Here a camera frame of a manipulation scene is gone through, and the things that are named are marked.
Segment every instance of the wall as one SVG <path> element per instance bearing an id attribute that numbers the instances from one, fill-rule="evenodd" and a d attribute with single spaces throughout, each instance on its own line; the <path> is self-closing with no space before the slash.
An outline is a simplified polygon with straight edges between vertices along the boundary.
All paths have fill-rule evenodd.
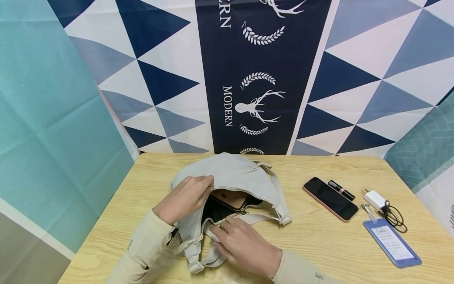
<path id="1" fill-rule="evenodd" d="M 47 1 L 2 1 L 0 283 L 55 283 L 132 164 Z"/>
<path id="2" fill-rule="evenodd" d="M 49 3 L 141 151 L 383 157 L 454 84 L 451 0 Z"/>
<path id="3" fill-rule="evenodd" d="M 454 237 L 454 88 L 386 161 Z"/>

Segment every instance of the black lipstick tube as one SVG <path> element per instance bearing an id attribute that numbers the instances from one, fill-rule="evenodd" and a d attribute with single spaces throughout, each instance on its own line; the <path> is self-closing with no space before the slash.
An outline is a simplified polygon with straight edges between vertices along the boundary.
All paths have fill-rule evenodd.
<path id="1" fill-rule="evenodd" d="M 351 194 L 350 192 L 348 192 L 346 189 L 344 189 L 342 186 L 340 186 L 338 183 L 336 183 L 335 181 L 333 180 L 330 180 L 328 182 L 328 185 L 332 188 L 334 188 L 334 190 L 338 191 L 340 194 L 342 194 L 343 196 L 345 196 L 348 200 L 350 201 L 353 201 L 355 200 L 355 196 L 353 194 Z"/>

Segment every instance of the white charger adapter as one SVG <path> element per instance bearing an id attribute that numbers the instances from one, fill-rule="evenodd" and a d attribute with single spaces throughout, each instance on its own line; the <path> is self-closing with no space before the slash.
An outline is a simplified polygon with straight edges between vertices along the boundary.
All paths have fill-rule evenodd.
<path id="1" fill-rule="evenodd" d="M 375 190 L 367 191 L 363 198 L 377 211 L 380 211 L 385 206 L 386 199 L 384 199 L 383 196 L 378 194 Z"/>

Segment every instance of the blue triangle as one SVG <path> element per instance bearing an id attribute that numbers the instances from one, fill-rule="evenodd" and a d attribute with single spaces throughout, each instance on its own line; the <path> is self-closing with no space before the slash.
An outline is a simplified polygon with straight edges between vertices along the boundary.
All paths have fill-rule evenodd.
<path id="1" fill-rule="evenodd" d="M 427 6 L 430 6 L 430 5 L 432 5 L 432 4 L 435 4 L 435 3 L 437 3 L 438 1 L 440 1 L 440 0 L 427 0 L 426 5 L 425 5 L 424 7 L 427 7 Z"/>
<path id="2" fill-rule="evenodd" d="M 75 18 L 82 14 L 94 0 L 47 0 L 65 28 Z"/>
<path id="3" fill-rule="evenodd" d="M 140 0 L 116 1 L 137 58 L 190 23 Z"/>
<path id="4" fill-rule="evenodd" d="M 319 149 L 312 145 L 302 143 L 295 140 L 293 149 L 291 150 L 292 155 L 313 155 L 313 156 L 331 156 L 333 153 L 326 152 L 325 150 Z"/>
<path id="5" fill-rule="evenodd" d="M 127 126 L 125 126 L 125 129 L 128 132 L 129 136 L 131 136 L 131 139 L 137 145 L 137 148 L 141 148 L 150 145 L 151 143 L 161 141 L 162 139 L 166 139 L 165 137 Z"/>
<path id="6" fill-rule="evenodd" d="M 209 152 L 208 150 L 192 146 L 186 143 L 174 141 L 172 139 L 169 139 L 169 144 L 170 147 L 172 147 L 172 150 L 174 153 L 197 153 L 197 154 L 203 154 L 206 152 Z"/>
<path id="7" fill-rule="evenodd" d="M 343 91 L 378 81 L 379 79 L 358 67 L 323 53 L 309 102 L 320 100 Z"/>
<path id="8" fill-rule="evenodd" d="M 140 60 L 137 60 L 137 62 L 139 63 L 143 78 L 145 79 L 145 83 L 147 83 L 148 90 L 155 105 L 171 99 L 199 84 Z"/>
<path id="9" fill-rule="evenodd" d="M 352 126 L 353 124 L 335 117 L 311 105 L 306 105 L 297 139 Z"/>
<path id="10" fill-rule="evenodd" d="M 161 119 L 167 137 L 177 135 L 205 123 L 159 107 L 157 107 L 156 110 L 158 111 L 159 118 Z"/>
<path id="11" fill-rule="evenodd" d="M 92 40 L 69 37 L 99 85 L 135 59 Z"/>
<path id="12" fill-rule="evenodd" d="M 391 143 L 394 141 L 355 126 L 337 153 L 370 149 Z"/>
<path id="13" fill-rule="evenodd" d="M 385 78 L 454 56 L 454 27 L 425 9 L 408 33 Z"/>
<path id="14" fill-rule="evenodd" d="M 381 81 L 357 124 L 366 123 L 399 112 L 419 110 L 431 106 L 425 101 L 385 81 Z"/>
<path id="15" fill-rule="evenodd" d="M 110 91 L 102 92 L 121 122 L 128 120 L 131 117 L 136 116 L 137 114 L 153 107 L 152 105 L 143 103 L 139 100 L 127 97 L 119 93 Z"/>
<path id="16" fill-rule="evenodd" d="M 325 49 L 417 9 L 408 0 L 340 0 Z"/>

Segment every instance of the hand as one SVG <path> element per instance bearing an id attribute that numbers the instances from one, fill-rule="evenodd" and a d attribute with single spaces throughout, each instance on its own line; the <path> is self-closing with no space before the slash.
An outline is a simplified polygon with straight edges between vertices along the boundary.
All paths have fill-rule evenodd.
<path id="1" fill-rule="evenodd" d="M 197 211 L 213 191 L 214 177 L 198 176 L 183 179 L 152 210 L 169 225 Z"/>
<path id="2" fill-rule="evenodd" d="M 220 240 L 213 245 L 228 261 L 254 274 L 276 275 L 282 250 L 265 241 L 251 225 L 228 216 L 220 228 L 211 226 L 210 230 Z"/>

